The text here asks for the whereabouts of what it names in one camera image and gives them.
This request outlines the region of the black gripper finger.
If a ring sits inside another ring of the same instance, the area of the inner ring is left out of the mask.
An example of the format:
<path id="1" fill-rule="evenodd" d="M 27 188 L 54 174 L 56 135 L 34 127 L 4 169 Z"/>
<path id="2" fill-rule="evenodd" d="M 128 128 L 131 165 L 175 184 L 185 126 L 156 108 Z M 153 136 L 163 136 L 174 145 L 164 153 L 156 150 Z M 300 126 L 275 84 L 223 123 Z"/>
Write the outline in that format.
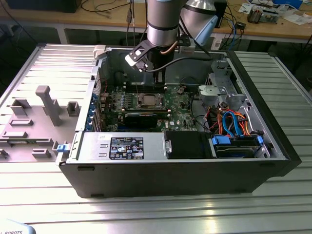
<path id="1" fill-rule="evenodd" d="M 164 73 L 154 73 L 154 86 L 155 87 L 165 86 L 165 74 Z"/>

